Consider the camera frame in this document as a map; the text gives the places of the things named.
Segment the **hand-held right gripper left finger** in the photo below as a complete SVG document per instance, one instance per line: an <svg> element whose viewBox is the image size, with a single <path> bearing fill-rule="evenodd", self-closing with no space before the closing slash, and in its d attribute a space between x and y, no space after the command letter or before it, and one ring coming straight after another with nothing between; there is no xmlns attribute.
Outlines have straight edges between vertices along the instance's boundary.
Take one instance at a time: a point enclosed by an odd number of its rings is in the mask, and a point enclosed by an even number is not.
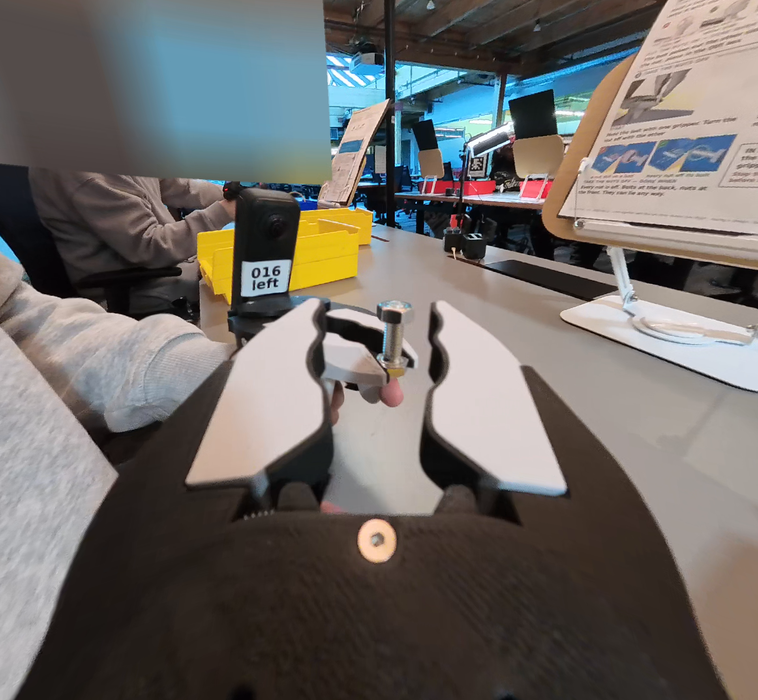
<svg viewBox="0 0 758 700"><path fill-rule="evenodd" d="M274 498L289 482L321 492L334 458L324 381L325 306L308 299L269 324L233 359L185 483L244 487Z"/></svg>

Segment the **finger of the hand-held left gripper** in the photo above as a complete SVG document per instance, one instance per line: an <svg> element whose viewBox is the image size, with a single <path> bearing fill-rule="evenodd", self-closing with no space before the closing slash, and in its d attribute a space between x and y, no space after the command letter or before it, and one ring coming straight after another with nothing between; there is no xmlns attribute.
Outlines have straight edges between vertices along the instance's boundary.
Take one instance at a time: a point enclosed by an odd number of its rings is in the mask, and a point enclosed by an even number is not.
<svg viewBox="0 0 758 700"><path fill-rule="evenodd" d="M324 338L322 342L324 371L322 379L340 381L369 388L382 388L390 381L387 370L360 342L345 338Z"/></svg>
<svg viewBox="0 0 758 700"><path fill-rule="evenodd" d="M327 311L326 323L328 333L352 342L360 342L374 354L382 353L384 324L378 320L376 313L370 314L353 307L332 308ZM418 354L405 337L403 356L411 362L408 369L418 367Z"/></svg>

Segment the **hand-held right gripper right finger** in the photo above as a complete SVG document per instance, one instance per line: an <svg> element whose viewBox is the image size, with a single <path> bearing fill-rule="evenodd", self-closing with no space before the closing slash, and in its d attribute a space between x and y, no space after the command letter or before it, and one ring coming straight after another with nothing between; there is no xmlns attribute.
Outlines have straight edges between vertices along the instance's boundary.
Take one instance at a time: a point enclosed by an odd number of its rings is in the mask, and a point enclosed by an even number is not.
<svg viewBox="0 0 758 700"><path fill-rule="evenodd" d="M445 300L431 304L431 388L421 431L421 466L445 492L567 497L559 465L517 357Z"/></svg>

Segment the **steel hex bolt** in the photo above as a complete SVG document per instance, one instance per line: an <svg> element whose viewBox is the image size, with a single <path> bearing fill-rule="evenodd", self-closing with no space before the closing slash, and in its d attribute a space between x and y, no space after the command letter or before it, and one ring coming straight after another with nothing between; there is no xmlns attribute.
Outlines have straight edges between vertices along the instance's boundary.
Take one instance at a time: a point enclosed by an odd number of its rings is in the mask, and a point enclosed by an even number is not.
<svg viewBox="0 0 758 700"><path fill-rule="evenodd" d="M403 300L384 300L377 304L376 315L384 324L381 360L387 366L400 366L404 358L404 327L412 322L413 307Z"/></svg>

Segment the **person's left forearm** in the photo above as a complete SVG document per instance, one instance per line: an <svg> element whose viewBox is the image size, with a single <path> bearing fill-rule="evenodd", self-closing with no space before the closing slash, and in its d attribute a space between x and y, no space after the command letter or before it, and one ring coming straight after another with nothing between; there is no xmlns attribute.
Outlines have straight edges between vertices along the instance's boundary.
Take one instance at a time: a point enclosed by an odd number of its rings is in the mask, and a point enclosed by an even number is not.
<svg viewBox="0 0 758 700"><path fill-rule="evenodd" d="M110 432L166 420L233 353L176 316L138 322L43 295L6 257L1 290L2 432L36 419Z"/></svg>

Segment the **grey desk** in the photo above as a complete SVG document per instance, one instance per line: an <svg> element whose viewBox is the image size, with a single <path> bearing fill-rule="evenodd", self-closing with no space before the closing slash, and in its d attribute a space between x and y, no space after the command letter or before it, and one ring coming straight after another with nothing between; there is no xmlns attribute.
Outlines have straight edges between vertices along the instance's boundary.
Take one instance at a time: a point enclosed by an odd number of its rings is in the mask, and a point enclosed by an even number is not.
<svg viewBox="0 0 758 700"><path fill-rule="evenodd" d="M237 487L260 507L288 482L332 472L332 498L362 516L349 553L383 574L411 555L402 522L467 487L493 526L470 554L510 563L527 536L604 589L650 640L684 698L756 698L756 374L751 347L617 346L558 320L570 302L488 271L405 250L394 231L363 297L324 284L264 294L274 242L234 235L233 364L185 482Z"/></svg>

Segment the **background desk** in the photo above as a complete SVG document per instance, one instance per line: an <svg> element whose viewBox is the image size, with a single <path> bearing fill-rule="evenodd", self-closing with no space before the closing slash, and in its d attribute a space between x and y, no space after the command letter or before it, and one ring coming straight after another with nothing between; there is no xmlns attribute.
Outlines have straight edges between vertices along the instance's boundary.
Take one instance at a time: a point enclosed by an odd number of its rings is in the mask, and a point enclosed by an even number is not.
<svg viewBox="0 0 758 700"><path fill-rule="evenodd" d="M424 207L431 205L431 203L441 203L446 205L457 205L459 198L453 195L440 195L430 193L395 193L396 202L401 201L413 201L423 203ZM520 197L518 193L487 193L487 194L475 194L465 195L462 198L462 202L466 206L484 206L494 208L513 208L519 210L542 210L546 204L546 198L538 200L535 198Z"/></svg>

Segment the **person's left hand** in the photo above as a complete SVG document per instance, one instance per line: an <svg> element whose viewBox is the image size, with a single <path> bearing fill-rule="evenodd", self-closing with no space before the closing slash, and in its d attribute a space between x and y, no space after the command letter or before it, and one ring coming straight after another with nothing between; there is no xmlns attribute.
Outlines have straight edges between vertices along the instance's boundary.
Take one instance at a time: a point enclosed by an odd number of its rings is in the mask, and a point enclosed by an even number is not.
<svg viewBox="0 0 758 700"><path fill-rule="evenodd" d="M357 385L348 383L349 389L355 389L361 394L362 399L370 404L382 402L390 408L398 407L403 402L403 392L398 379L392 379L382 387L368 387L365 391ZM330 422L335 425L340 417L340 409L345 402L343 383L334 381L334 389L330 400Z"/></svg>

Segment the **yellow plastic bin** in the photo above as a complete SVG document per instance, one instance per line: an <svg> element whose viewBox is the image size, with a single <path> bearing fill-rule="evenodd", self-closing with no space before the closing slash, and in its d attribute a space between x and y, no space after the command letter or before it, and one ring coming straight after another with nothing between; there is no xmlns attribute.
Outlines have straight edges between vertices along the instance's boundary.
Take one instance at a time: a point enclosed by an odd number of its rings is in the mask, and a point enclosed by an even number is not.
<svg viewBox="0 0 758 700"><path fill-rule="evenodd" d="M301 221L316 222L327 220L350 225L358 229L358 245L371 243L372 228L374 224L374 212L362 208L318 208L314 210L301 210Z"/></svg>
<svg viewBox="0 0 758 700"><path fill-rule="evenodd" d="M301 216L293 267L292 291L352 278L358 271L358 250L371 240L371 227L337 221L334 216ZM197 238L202 278L214 295L232 300L233 229L207 231Z"/></svg>

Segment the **brown cardboard sign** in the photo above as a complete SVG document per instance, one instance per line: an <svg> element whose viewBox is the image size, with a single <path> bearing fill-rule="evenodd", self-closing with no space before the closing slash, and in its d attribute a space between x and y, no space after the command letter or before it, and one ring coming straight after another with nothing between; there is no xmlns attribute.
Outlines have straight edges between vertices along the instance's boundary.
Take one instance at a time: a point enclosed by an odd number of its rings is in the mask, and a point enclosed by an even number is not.
<svg viewBox="0 0 758 700"><path fill-rule="evenodd" d="M331 179L321 187L317 201L319 208L341 208L353 202L369 144L390 109L392 102L385 99L352 114L333 157Z"/></svg>

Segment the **wooden document stand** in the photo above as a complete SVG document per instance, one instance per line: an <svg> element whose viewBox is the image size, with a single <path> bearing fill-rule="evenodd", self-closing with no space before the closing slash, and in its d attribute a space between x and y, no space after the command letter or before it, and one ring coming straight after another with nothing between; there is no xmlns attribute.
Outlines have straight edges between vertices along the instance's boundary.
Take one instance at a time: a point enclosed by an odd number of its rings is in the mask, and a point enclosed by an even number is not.
<svg viewBox="0 0 758 700"><path fill-rule="evenodd" d="M660 360L748 392L757 392L756 324L735 326L641 300L626 267L624 250L756 269L755 235L629 225L620 221L561 216L576 180L589 172L589 156L610 117L634 59L611 70L588 104L543 209L543 221L555 237L606 247L618 291L561 313L566 323L632 347Z"/></svg>
<svg viewBox="0 0 758 700"><path fill-rule="evenodd" d="M558 133L553 89L508 102L515 139L512 143L516 172L526 178L554 178L564 157Z"/></svg>
<svg viewBox="0 0 758 700"><path fill-rule="evenodd" d="M445 174L441 151L431 120L424 120L412 126L413 136L418 146L418 162L422 183L420 194L433 194L436 182Z"/></svg>

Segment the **black support pole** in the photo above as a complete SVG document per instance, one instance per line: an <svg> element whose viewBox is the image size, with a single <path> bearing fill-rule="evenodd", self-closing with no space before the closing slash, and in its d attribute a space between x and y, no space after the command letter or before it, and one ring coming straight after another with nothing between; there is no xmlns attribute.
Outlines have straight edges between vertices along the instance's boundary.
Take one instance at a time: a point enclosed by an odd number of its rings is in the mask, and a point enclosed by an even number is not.
<svg viewBox="0 0 758 700"><path fill-rule="evenodd" d="M384 56L385 95L388 102L386 115L386 218L387 227L394 228L395 221L395 53L394 21L396 0L384 0Z"/></svg>

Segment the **white bar lamp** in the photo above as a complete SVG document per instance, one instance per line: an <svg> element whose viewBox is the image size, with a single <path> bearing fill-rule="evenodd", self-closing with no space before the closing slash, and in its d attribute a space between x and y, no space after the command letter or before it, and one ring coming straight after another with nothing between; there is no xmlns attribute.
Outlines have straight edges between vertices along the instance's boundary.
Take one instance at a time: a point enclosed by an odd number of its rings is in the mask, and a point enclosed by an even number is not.
<svg viewBox="0 0 758 700"><path fill-rule="evenodd" d="M513 124L507 123L471 137L465 146L469 156L487 155L511 142Z"/></svg>

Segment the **person's torso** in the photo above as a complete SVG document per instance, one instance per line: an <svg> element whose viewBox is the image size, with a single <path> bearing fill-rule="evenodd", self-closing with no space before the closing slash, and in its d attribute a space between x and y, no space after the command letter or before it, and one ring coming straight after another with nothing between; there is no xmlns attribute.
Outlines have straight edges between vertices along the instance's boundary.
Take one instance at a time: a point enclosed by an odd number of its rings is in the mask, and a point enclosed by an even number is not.
<svg viewBox="0 0 758 700"><path fill-rule="evenodd" d="M115 478L70 409L2 333L2 698L14 698L24 682Z"/></svg>

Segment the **printed instruction sheet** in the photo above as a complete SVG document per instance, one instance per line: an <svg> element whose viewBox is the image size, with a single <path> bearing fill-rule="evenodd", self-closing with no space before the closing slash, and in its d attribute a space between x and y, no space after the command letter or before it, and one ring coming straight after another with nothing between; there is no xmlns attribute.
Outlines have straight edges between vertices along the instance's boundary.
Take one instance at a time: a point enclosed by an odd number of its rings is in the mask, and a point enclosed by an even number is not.
<svg viewBox="0 0 758 700"><path fill-rule="evenodd" d="M756 237L757 0L668 0L560 215Z"/></svg>

